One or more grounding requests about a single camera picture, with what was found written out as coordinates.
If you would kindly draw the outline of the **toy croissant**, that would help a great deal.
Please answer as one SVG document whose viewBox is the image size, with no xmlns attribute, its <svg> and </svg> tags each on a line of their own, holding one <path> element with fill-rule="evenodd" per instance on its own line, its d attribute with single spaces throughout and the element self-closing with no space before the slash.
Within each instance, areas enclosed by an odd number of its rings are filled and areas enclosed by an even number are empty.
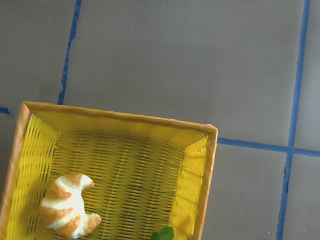
<svg viewBox="0 0 320 240">
<path fill-rule="evenodd" d="M 78 239 L 91 234 L 102 219 L 97 213 L 86 213 L 82 191 L 94 185 L 89 176 L 81 173 L 70 173 L 55 179 L 40 202 L 40 222 L 65 239 Z"/>
</svg>

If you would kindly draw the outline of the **yellow woven basket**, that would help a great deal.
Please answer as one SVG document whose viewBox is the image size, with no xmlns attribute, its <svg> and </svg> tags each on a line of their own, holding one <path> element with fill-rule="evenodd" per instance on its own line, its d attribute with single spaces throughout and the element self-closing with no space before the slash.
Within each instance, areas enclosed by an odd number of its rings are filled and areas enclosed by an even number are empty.
<svg viewBox="0 0 320 240">
<path fill-rule="evenodd" d="M 39 221 L 50 183 L 89 176 L 85 210 L 101 217 L 89 240 L 148 240 L 171 226 L 202 237 L 218 129 L 210 124 L 41 102 L 19 109 L 0 208 L 3 240 L 57 240 Z"/>
</svg>

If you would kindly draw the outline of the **toy carrot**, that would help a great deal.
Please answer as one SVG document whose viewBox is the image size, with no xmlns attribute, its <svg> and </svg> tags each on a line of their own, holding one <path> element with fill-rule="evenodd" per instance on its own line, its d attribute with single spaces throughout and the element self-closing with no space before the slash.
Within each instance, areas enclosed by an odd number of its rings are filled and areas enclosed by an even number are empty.
<svg viewBox="0 0 320 240">
<path fill-rule="evenodd" d="M 151 234 L 150 240 L 173 240 L 174 229 L 172 226 L 166 226 L 160 231 L 154 231 Z"/>
</svg>

